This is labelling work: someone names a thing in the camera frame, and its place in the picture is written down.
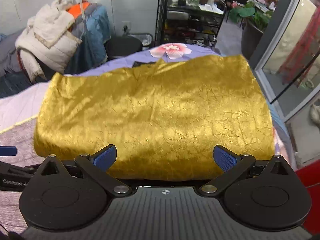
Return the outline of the green potted plant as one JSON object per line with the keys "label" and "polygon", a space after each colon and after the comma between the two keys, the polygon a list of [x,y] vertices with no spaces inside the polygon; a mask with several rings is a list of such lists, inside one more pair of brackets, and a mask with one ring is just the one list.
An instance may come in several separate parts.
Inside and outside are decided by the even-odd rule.
{"label": "green potted plant", "polygon": [[241,53],[247,61],[252,57],[272,16],[273,10],[261,10],[253,0],[244,5],[232,5],[229,19],[234,23],[241,22]]}

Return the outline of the grey duvet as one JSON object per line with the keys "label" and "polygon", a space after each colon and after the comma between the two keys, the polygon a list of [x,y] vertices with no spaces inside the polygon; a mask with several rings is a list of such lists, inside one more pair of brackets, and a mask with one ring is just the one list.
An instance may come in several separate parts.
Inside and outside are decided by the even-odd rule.
{"label": "grey duvet", "polygon": [[15,95],[32,85],[28,75],[22,70],[15,47],[16,39],[23,29],[13,34],[1,34],[1,98]]}

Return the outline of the purple floral bedspread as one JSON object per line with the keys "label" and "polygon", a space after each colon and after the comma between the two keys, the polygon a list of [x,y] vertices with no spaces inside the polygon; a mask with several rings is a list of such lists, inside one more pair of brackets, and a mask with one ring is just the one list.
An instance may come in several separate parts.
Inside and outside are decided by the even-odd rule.
{"label": "purple floral bedspread", "polygon": [[180,62],[206,55],[221,56],[218,50],[207,47],[184,43],[166,43],[149,50],[108,61],[100,67],[78,74],[78,76],[98,76],[118,68],[132,68],[135,62],[150,63],[157,62],[160,59],[165,62]]}

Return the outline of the beige quilted coat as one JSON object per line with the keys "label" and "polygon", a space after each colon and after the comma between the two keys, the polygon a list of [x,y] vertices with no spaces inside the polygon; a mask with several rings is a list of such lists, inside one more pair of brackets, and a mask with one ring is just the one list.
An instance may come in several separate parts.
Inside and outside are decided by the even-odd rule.
{"label": "beige quilted coat", "polygon": [[29,80],[34,82],[45,74],[37,60],[50,69],[63,73],[81,40],[69,28],[75,23],[67,12],[71,0],[55,0],[45,4],[35,16],[28,19],[27,27],[15,42],[21,64]]}

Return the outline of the orange garment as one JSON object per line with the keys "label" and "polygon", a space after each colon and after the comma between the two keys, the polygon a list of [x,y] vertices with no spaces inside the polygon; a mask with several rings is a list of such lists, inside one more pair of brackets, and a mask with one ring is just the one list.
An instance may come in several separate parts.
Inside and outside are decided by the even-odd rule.
{"label": "orange garment", "polygon": [[[82,6],[83,6],[83,9],[86,10],[87,7],[90,5],[90,3],[88,1],[84,1],[82,3]],[[71,14],[74,19],[77,19],[80,15],[81,15],[81,7],[80,7],[80,4],[75,4],[73,6],[71,6],[69,9],[67,9],[67,12],[69,14]]]}

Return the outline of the blue denim garment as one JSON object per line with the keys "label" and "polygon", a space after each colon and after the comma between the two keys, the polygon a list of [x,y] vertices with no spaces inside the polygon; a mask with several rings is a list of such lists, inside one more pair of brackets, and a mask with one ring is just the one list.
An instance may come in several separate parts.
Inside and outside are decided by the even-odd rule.
{"label": "blue denim garment", "polygon": [[82,16],[75,19],[71,33],[82,42],[65,68],[66,74],[80,74],[99,67],[107,61],[105,43],[111,38],[110,22],[106,8],[91,3]]}

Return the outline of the golden yellow satin jacket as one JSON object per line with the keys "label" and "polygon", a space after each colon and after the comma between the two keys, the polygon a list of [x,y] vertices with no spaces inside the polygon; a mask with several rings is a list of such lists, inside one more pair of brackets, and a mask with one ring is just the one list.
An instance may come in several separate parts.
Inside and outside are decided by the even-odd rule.
{"label": "golden yellow satin jacket", "polygon": [[36,154],[70,160],[109,144],[117,149],[109,173],[119,179],[214,178],[216,145],[262,160],[274,154],[270,110],[241,55],[55,74],[37,117]]}

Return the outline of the glass sliding door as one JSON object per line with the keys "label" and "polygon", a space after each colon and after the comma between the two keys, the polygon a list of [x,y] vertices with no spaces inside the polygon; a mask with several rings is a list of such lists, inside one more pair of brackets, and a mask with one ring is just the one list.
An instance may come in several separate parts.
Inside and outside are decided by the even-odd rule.
{"label": "glass sliding door", "polygon": [[287,121],[319,94],[319,0],[278,0],[250,65]]}

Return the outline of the black waste bin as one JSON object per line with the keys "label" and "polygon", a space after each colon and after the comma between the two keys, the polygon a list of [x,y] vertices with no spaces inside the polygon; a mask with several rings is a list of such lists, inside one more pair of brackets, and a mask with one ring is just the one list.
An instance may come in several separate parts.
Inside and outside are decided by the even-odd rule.
{"label": "black waste bin", "polygon": [[107,59],[114,60],[149,49],[152,45],[153,36],[149,33],[125,34],[112,37],[105,43],[105,50]]}

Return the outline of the red box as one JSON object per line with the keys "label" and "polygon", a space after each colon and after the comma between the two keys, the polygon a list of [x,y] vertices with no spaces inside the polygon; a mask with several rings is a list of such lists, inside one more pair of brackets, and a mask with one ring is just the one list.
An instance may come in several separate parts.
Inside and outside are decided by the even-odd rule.
{"label": "red box", "polygon": [[311,197],[311,210],[304,227],[313,235],[320,233],[320,160],[296,171]]}

